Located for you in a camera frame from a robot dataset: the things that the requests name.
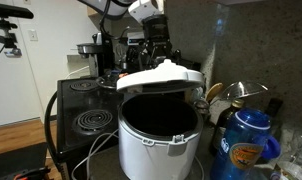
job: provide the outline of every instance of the rice cooker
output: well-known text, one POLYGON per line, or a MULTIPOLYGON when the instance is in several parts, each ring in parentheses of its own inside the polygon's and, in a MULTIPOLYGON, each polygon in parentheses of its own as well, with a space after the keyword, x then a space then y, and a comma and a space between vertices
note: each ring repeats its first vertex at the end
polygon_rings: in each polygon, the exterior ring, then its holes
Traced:
POLYGON ((203 86, 200 72, 170 60, 118 80, 119 158, 131 180, 185 179, 200 139, 202 117, 176 92, 203 86))

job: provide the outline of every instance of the black stove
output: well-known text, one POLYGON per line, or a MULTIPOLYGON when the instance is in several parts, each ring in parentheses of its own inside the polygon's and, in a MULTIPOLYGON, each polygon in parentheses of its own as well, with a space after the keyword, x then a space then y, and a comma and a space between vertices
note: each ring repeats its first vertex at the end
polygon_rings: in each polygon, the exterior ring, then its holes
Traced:
MULTIPOLYGON (((122 94, 100 87, 95 78, 58 81, 57 160, 63 179, 70 179, 73 168, 87 157, 99 135, 118 129, 118 106, 122 100, 122 94)), ((116 138, 110 140, 104 149, 117 144, 116 138)), ((85 165, 75 172, 77 179, 85 179, 85 165)))

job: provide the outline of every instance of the granite backsplash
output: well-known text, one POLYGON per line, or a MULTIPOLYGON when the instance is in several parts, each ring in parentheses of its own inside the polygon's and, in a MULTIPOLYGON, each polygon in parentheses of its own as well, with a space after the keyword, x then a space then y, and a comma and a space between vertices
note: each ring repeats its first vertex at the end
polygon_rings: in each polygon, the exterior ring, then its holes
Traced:
MULTIPOLYGON (((201 62, 207 88, 250 80, 269 91, 245 98, 264 110, 284 101, 277 118, 302 127, 302 0, 266 0, 224 6, 202 0, 167 0, 173 49, 201 62)), ((228 105, 217 102, 212 121, 228 105)))

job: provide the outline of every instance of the white wall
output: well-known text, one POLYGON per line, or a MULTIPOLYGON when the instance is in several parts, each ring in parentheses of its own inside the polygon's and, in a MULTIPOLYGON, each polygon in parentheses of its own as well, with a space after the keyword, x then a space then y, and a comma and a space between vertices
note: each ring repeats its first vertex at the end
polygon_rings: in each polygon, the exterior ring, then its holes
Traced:
MULTIPOLYGON (((12 5, 12 0, 0 0, 0 3, 12 5)), ((18 25, 17 18, 6 20, 18 25)), ((22 57, 7 58, 3 52, 0 54, 0 125, 43 115, 21 29, 10 32, 16 34, 16 45, 21 48, 22 57)))
POLYGON ((31 5, 23 0, 13 2, 34 14, 31 21, 19 21, 45 111, 57 81, 72 71, 67 55, 78 54, 76 45, 92 42, 91 36, 98 30, 87 16, 86 6, 76 0, 31 0, 31 5), (38 41, 29 40, 29 29, 36 30, 38 41))

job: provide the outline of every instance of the rice cooker lid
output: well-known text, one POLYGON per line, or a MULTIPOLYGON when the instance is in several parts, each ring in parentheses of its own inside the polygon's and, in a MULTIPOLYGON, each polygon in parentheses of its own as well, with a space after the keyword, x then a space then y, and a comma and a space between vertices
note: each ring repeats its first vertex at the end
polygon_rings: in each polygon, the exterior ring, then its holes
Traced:
POLYGON ((185 91, 204 85, 202 73, 166 59, 157 68, 127 75, 117 81, 117 91, 131 94, 157 94, 185 91))

